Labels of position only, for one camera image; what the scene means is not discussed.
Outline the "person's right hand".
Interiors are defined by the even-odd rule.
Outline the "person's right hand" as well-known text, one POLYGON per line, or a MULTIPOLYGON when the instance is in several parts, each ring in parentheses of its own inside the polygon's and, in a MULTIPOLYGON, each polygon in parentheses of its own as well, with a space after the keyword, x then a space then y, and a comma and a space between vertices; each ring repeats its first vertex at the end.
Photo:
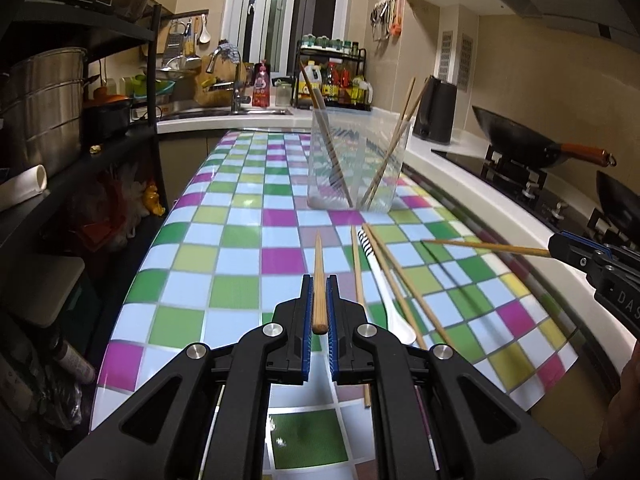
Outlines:
POLYGON ((593 479, 639 478, 639 341, 620 375, 620 391, 608 406, 593 479))

